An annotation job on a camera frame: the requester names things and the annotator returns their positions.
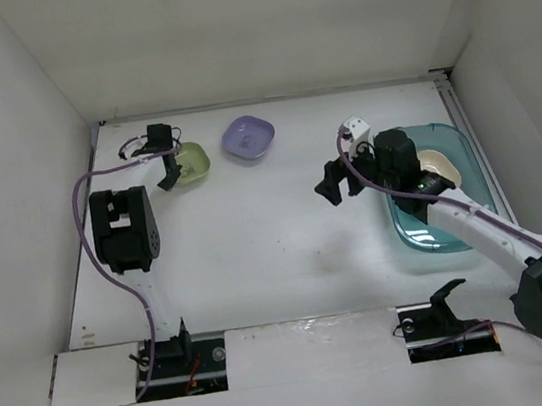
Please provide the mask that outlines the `green panda plate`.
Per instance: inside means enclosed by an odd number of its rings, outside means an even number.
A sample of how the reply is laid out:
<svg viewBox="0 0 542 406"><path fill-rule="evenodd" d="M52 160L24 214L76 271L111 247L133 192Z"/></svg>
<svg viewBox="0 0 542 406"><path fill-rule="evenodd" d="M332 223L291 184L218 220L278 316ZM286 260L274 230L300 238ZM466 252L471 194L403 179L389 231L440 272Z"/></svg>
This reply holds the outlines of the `green panda plate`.
<svg viewBox="0 0 542 406"><path fill-rule="evenodd" d="M185 187L201 181L208 174L211 160L204 148L196 142L184 142L175 157L175 163L180 166L180 175L176 187Z"/></svg>

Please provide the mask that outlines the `purple panda plate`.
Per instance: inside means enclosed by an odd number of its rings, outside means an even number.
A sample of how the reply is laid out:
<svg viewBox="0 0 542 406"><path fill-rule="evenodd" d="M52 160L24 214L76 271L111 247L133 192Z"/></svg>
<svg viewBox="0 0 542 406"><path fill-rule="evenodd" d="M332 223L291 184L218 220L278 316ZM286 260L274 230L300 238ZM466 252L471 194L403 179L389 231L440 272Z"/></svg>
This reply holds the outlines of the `purple panda plate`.
<svg viewBox="0 0 542 406"><path fill-rule="evenodd" d="M256 160L267 152L275 137L275 127L256 116L233 120L221 136L225 152L241 159Z"/></svg>

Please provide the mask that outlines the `cream panda plate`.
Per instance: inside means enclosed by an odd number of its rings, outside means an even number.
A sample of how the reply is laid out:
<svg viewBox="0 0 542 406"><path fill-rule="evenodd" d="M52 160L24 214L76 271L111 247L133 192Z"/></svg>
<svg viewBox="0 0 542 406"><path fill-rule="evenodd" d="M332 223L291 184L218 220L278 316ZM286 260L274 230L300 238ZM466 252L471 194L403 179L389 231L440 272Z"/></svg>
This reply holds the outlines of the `cream panda plate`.
<svg viewBox="0 0 542 406"><path fill-rule="evenodd" d="M423 170L440 175L450 180L456 187L462 185L462 176L456 166L450 162L445 154L437 150L422 150L417 152L417 159Z"/></svg>

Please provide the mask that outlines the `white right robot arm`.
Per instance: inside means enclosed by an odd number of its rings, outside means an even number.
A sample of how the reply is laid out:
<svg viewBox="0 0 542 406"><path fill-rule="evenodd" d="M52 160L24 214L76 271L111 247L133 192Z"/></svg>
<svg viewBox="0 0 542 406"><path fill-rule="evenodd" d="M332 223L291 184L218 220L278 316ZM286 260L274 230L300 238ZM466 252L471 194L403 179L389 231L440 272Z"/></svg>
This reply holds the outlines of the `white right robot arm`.
<svg viewBox="0 0 542 406"><path fill-rule="evenodd" d="M341 182L347 181L352 197L369 187L390 196L404 213L459 238L513 277L515 317L523 331L542 339L542 235L493 213L452 180L422 169L401 129L370 138L342 127L335 145L338 158L325 164L316 193L338 206Z"/></svg>

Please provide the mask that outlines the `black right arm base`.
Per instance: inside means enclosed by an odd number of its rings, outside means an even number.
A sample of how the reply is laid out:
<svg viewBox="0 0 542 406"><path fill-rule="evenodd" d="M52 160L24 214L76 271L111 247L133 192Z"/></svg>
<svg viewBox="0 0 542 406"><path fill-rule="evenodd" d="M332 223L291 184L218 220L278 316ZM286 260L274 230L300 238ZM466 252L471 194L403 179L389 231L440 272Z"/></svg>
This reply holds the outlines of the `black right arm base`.
<svg viewBox="0 0 542 406"><path fill-rule="evenodd" d="M398 322L392 335L405 341L412 364L502 350L492 326L479 319L459 319L446 302L449 294L465 282L453 279L427 302L396 308Z"/></svg>

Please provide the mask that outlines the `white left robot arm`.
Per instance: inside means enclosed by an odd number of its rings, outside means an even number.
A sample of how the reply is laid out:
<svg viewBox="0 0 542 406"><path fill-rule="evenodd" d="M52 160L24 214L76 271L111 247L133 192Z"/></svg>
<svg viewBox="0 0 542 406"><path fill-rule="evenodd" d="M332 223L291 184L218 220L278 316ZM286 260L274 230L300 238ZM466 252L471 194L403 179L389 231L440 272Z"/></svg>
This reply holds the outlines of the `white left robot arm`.
<svg viewBox="0 0 542 406"><path fill-rule="evenodd" d="M146 129L144 134L126 140L119 147L121 165L87 172L86 179L129 170L159 158L165 172L156 186L163 192L202 182L210 170L211 160L199 143L183 143L181 129L169 124L148 125ZM83 236L82 247L99 273L142 304L150 331L145 342L148 353L143 357L144 362L156 358L161 348L160 364L172 373L185 373L194 363L194 349L182 321L169 318L165 295L152 291L146 283L127 285L117 279L129 271L149 273L161 253L159 224L147 188L137 185L123 190L96 191L89 195L88 205L93 244L89 246Z"/></svg>

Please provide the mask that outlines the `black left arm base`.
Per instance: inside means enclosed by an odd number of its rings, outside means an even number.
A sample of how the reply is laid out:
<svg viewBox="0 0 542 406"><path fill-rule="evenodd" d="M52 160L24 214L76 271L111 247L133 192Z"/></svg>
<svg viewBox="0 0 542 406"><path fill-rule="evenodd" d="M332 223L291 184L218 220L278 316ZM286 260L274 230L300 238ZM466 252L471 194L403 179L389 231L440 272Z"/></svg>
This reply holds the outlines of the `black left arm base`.
<svg viewBox="0 0 542 406"><path fill-rule="evenodd" d="M151 341L129 355L136 369L138 403L228 391L225 333L191 335L182 321L176 336L157 342L150 366Z"/></svg>

